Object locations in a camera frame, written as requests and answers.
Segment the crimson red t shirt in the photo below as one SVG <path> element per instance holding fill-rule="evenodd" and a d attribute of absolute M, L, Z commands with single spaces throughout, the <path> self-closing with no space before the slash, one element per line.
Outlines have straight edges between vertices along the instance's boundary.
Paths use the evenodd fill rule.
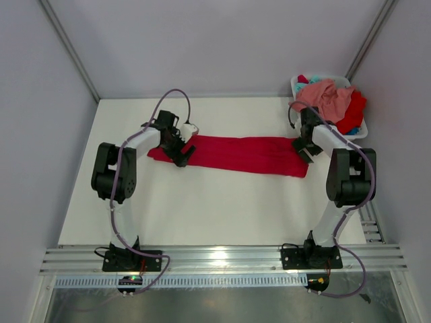
<path fill-rule="evenodd" d="M 195 146 L 187 164 L 254 174 L 304 178 L 308 164 L 285 137 L 214 137 L 196 135 L 186 144 Z"/>

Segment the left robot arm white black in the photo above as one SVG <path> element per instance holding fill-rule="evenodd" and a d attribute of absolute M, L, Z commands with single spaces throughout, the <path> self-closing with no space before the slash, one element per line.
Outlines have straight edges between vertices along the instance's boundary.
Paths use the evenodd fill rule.
<path fill-rule="evenodd" d="M 112 232 L 102 254 L 104 272 L 162 269 L 165 255 L 161 250 L 141 249 L 131 198 L 137 188 L 137 162 L 151 149 L 160 148 L 179 168 L 188 164 L 195 152 L 189 141 L 199 129 L 189 121 L 178 126 L 178 120 L 175 114 L 162 110 L 120 145 L 103 142 L 98 146 L 91 187 L 106 202 Z"/>

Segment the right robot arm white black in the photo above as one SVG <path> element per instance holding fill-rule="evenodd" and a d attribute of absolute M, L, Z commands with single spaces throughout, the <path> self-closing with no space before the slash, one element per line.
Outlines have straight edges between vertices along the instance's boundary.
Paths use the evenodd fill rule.
<path fill-rule="evenodd" d="M 298 155 L 308 164 L 320 153 L 330 158 L 325 185 L 329 202 L 301 247 L 306 268 L 325 268 L 339 257 L 338 239 L 350 216 L 375 196 L 376 151 L 346 139 L 318 108 L 301 101 L 292 104 L 304 106 L 299 137 L 292 144 Z"/>

